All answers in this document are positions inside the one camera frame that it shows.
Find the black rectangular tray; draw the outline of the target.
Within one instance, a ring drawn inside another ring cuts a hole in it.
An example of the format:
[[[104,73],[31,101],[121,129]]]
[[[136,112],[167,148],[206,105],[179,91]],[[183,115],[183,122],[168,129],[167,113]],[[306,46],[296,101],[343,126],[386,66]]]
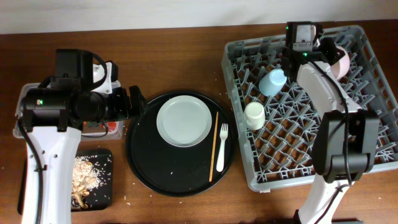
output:
[[[113,155],[109,149],[78,151],[72,180],[73,212],[104,210],[111,205]]]

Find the light grey plate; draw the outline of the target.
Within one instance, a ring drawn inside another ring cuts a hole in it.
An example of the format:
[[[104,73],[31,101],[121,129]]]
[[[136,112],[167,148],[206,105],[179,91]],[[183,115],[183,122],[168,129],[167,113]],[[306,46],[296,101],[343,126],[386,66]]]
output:
[[[170,145],[192,147],[209,134],[212,115],[201,99],[180,95],[167,100],[160,107],[156,126],[162,139]]]

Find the red snack wrapper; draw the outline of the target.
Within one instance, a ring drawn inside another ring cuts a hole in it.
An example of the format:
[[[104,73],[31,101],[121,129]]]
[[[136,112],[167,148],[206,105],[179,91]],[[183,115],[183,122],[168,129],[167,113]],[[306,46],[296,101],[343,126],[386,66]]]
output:
[[[106,125],[108,127],[108,131],[112,132],[117,129],[118,123],[117,122],[107,122]]]

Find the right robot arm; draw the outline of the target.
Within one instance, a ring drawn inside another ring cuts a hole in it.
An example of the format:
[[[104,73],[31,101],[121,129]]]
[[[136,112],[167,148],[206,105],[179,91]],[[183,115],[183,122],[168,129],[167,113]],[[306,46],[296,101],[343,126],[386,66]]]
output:
[[[312,145],[315,178],[296,223],[331,223],[348,189],[374,165],[379,118],[359,106],[339,84],[349,71],[347,51],[324,38],[319,46],[298,51],[287,44],[282,68],[305,90],[321,123]]]

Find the blue cup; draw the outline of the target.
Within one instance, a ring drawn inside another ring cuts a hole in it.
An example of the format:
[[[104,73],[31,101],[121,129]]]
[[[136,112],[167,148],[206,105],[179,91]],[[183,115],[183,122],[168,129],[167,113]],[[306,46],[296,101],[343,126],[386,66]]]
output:
[[[273,69],[259,82],[259,90],[264,96],[276,96],[287,81],[283,69]]]

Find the white plastic fork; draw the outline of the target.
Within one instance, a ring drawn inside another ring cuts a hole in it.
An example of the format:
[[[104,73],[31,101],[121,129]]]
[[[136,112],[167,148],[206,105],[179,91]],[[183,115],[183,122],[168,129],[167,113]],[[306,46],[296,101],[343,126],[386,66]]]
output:
[[[220,129],[220,149],[218,153],[218,159],[216,163],[216,170],[222,172],[224,168],[224,152],[225,152],[225,141],[228,138],[228,124],[223,123]]]

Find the food scraps and rice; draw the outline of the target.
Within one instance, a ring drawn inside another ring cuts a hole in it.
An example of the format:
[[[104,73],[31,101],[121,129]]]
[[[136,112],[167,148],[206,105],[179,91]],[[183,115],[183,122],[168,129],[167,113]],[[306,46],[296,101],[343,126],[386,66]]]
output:
[[[72,175],[72,205],[73,210],[92,208],[88,197],[94,196],[95,202],[99,190],[107,185],[106,171],[101,167],[100,162],[95,162],[97,156],[78,156],[75,158]]]

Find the wooden chopstick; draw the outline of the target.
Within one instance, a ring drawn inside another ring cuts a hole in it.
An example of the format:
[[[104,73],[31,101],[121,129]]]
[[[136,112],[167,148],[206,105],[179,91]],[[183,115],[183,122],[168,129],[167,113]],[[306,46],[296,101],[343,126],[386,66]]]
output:
[[[216,118],[215,118],[215,127],[214,127],[214,132],[213,132],[213,144],[212,144],[212,150],[211,150],[211,161],[210,161],[210,173],[209,173],[209,183],[212,182],[213,180],[213,167],[214,167],[214,160],[215,160],[215,147],[216,147],[216,139],[217,139],[217,129],[218,129],[218,116],[219,112],[216,112]]]

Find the white cup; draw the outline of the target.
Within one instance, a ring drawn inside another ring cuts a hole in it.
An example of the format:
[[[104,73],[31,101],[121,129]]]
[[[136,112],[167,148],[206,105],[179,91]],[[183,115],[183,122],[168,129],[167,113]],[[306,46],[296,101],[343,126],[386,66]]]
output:
[[[251,130],[258,130],[265,124],[265,110],[262,104],[250,102],[244,110],[247,127]]]

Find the pink bowl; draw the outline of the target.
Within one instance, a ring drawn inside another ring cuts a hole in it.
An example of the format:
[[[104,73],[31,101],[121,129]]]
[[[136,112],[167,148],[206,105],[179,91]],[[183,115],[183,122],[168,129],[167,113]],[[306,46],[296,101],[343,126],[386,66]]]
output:
[[[347,51],[343,47],[337,46],[336,48],[344,52],[344,56],[330,67],[333,76],[338,81],[348,73],[350,60]]]

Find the round black serving tray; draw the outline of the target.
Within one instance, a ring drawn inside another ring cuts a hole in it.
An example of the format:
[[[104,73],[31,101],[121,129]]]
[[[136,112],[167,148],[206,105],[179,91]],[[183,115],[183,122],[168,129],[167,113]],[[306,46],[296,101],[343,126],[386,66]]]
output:
[[[214,126],[202,142],[192,147],[170,145],[157,130],[156,118],[160,107],[167,100],[180,95],[201,99],[210,109],[212,124],[215,124],[218,111],[218,124],[227,123],[229,126],[222,172],[215,168],[220,148],[217,129],[213,180],[210,183]],[[212,188],[226,175],[237,148],[236,131],[225,109],[214,99],[195,91],[172,91],[154,98],[148,102],[142,116],[132,119],[126,137],[126,157],[132,172],[146,187],[171,197],[187,197]]]

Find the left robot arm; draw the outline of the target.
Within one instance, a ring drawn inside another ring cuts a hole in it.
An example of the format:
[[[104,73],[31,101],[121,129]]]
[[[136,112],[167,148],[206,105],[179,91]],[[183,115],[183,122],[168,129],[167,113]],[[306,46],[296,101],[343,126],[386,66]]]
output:
[[[17,126],[27,144],[23,223],[71,223],[73,166],[83,124],[143,114],[138,86],[113,88],[118,66],[80,49],[56,51],[55,74],[21,99]]]

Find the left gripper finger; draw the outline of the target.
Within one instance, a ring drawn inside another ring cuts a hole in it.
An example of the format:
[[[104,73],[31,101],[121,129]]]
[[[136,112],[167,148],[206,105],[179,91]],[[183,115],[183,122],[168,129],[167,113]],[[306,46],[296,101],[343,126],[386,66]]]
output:
[[[142,116],[147,107],[146,99],[132,101],[132,116]]]
[[[146,105],[147,100],[141,93],[140,89],[138,86],[130,86],[129,87],[129,92],[130,92],[130,101],[132,105]]]

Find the grey dishwasher rack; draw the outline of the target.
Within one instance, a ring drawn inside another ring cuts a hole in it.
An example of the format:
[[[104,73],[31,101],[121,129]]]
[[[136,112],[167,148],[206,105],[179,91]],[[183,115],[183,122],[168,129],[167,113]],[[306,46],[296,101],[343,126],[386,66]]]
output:
[[[325,29],[343,47],[350,60],[340,85],[348,96],[380,119],[373,172],[397,168],[397,101],[360,26]],[[237,40],[225,45],[221,66],[239,135],[246,182],[251,190],[272,189],[313,182],[315,171],[310,153],[320,117],[309,96],[289,80],[273,97],[264,96],[258,83],[280,67],[283,35]],[[244,110],[258,102],[265,110],[265,124],[258,130],[247,127]]]

